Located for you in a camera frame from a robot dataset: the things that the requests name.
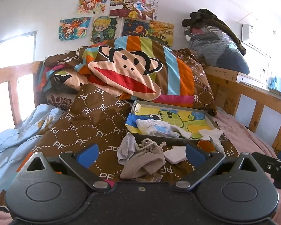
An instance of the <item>orange cup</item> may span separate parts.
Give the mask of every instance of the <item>orange cup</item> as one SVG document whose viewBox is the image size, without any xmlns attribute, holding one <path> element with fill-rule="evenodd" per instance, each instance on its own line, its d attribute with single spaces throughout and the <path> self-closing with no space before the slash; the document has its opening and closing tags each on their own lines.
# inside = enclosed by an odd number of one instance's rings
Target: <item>orange cup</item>
<svg viewBox="0 0 281 225">
<path fill-rule="evenodd" d="M 201 149 L 203 149 L 204 151 L 208 152 L 208 153 L 216 151 L 213 144 L 208 140 L 200 140 L 198 142 L 197 146 L 200 147 Z"/>
</svg>

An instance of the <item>light blue blanket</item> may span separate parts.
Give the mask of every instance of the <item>light blue blanket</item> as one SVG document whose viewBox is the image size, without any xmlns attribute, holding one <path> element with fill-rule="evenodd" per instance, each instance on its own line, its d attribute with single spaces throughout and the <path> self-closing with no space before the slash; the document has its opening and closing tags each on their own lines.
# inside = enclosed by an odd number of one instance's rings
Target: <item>light blue blanket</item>
<svg viewBox="0 0 281 225">
<path fill-rule="evenodd" d="M 14 129 L 0 133 L 0 193 L 9 187 L 23 159 L 62 114 L 55 106 L 39 105 Z"/>
</svg>

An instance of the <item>metal screw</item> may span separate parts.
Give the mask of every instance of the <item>metal screw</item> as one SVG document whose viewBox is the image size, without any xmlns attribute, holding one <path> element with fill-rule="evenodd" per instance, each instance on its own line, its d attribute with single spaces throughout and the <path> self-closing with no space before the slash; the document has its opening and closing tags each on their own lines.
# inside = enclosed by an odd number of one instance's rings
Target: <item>metal screw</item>
<svg viewBox="0 0 281 225">
<path fill-rule="evenodd" d="M 93 184 L 96 189 L 106 189 L 108 187 L 108 183 L 105 181 L 97 181 Z"/>
<path fill-rule="evenodd" d="M 145 187 L 139 187 L 138 191 L 146 191 L 146 188 Z"/>
<path fill-rule="evenodd" d="M 178 181 L 177 183 L 176 183 L 176 187 L 177 188 L 180 188 L 180 189 L 187 189 L 187 188 L 189 188 L 191 186 L 191 184 L 188 182 L 188 181 L 183 181 L 183 180 L 181 180 L 181 181 Z"/>
</svg>

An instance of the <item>pink bed sheet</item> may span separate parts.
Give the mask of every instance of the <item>pink bed sheet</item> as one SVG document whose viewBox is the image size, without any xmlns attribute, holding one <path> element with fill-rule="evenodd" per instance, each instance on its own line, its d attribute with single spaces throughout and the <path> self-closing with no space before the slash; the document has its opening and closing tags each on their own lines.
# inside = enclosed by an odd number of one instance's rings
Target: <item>pink bed sheet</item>
<svg viewBox="0 0 281 225">
<path fill-rule="evenodd" d="M 0 225 L 8 225 L 13 221 L 9 213 L 0 211 Z"/>
<path fill-rule="evenodd" d="M 225 136 L 235 146 L 238 153 L 241 152 L 259 152 L 273 158 L 277 158 L 273 148 L 262 142 L 253 132 L 248 130 L 244 125 L 237 121 L 233 116 L 228 115 L 223 110 L 219 110 L 217 115 L 213 117 L 219 127 L 224 131 Z M 278 210 L 273 217 L 273 221 L 281 225 L 281 190 L 279 193 Z"/>
</svg>

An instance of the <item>wooden bed frame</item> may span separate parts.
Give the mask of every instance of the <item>wooden bed frame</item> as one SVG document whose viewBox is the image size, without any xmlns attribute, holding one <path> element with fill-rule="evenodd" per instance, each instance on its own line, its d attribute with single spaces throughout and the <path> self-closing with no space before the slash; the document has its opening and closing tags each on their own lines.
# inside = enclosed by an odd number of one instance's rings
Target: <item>wooden bed frame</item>
<svg viewBox="0 0 281 225">
<path fill-rule="evenodd" d="M 37 61 L 29 64 L 0 69 L 0 84 L 4 82 L 8 83 L 10 105 L 15 125 L 22 120 L 20 115 L 19 99 L 16 90 L 17 79 L 31 73 L 35 76 L 41 62 L 42 61 Z M 281 113 L 281 97 L 264 89 L 250 86 L 245 83 L 237 83 L 239 78 L 244 76 L 243 74 L 236 71 L 211 66 L 204 67 L 204 70 L 210 83 L 216 105 L 221 107 L 228 114 L 235 116 L 241 95 L 245 95 L 256 100 L 255 109 L 248 127 L 252 132 L 256 131 L 264 106 Z M 39 105 L 40 103 L 36 92 L 34 92 L 34 102 L 35 106 Z M 275 142 L 273 143 L 274 149 L 278 144 L 279 135 L 281 135 L 281 126 Z"/>
</svg>

